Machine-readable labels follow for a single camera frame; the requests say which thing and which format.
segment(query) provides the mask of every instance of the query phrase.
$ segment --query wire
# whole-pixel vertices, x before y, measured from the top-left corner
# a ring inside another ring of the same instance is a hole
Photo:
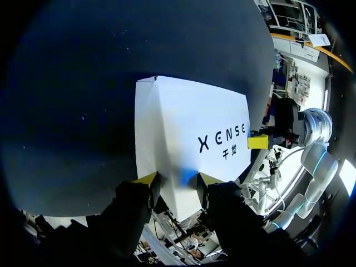
[[[156,232],[157,239],[160,240],[160,241],[162,241],[162,239],[160,239],[160,238],[158,237],[158,235],[157,235],[157,228],[156,228],[156,220],[155,220],[155,218],[154,218],[154,224],[155,224],[155,232]]]
[[[276,192],[277,192],[277,194],[278,194],[278,197],[279,197],[279,199],[282,201],[282,203],[283,203],[283,211],[285,210],[285,202],[284,202],[284,199],[282,198],[282,196],[280,195],[280,193],[279,193],[279,191],[278,191],[278,186],[277,186],[277,184],[276,184]]]
[[[280,164],[278,165],[278,168],[280,167],[280,165],[282,165],[282,163],[283,163],[288,157],[290,157],[291,155],[293,155],[293,154],[295,154],[295,153],[297,153],[297,152],[299,152],[299,151],[302,151],[302,150],[304,150],[304,149],[306,149],[306,147],[302,147],[302,148],[300,148],[300,149],[294,150],[292,153],[288,154],[284,159],[282,159],[282,161],[281,161]]]

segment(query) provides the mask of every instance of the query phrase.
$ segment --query dark blue table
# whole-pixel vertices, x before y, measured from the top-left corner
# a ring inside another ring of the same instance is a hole
[[[139,78],[243,93],[258,130],[274,64],[251,0],[51,1],[20,37],[1,95],[1,158],[14,204],[49,216],[95,214],[121,181],[137,178]]]

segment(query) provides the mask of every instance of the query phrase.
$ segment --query yellow edge strip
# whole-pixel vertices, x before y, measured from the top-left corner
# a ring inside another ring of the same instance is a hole
[[[276,38],[280,37],[280,38],[283,38],[283,39],[289,39],[291,41],[295,41],[294,37],[283,35],[283,34],[271,33],[271,36],[272,36],[272,38],[273,37],[276,37]],[[319,50],[321,53],[324,53],[324,54],[328,55],[329,57],[335,59],[337,62],[339,62],[341,65],[343,65],[345,68],[347,68],[352,74],[354,73],[353,70],[351,69],[351,67],[345,61],[343,61],[341,58],[339,58],[338,56],[334,55],[330,51],[326,50],[325,48],[319,47],[319,46],[318,47],[314,47],[309,42],[305,43],[305,45],[313,47],[314,49]]]

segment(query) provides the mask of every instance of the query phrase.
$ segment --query white box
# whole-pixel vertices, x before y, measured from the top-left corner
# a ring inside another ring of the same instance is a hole
[[[242,94],[163,76],[136,83],[137,174],[164,177],[161,196],[178,221],[201,208],[191,184],[198,172],[230,181],[247,168],[249,132]]]

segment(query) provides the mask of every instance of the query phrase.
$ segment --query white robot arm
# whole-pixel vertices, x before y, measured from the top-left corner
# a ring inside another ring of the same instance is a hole
[[[306,148],[301,156],[301,164],[312,175],[313,179],[304,195],[297,194],[289,206],[269,223],[265,230],[270,233],[277,228],[286,229],[297,214],[305,219],[312,211],[321,195],[334,178],[338,162],[327,152],[328,140],[331,137],[332,122],[330,116],[322,110],[306,110]]]

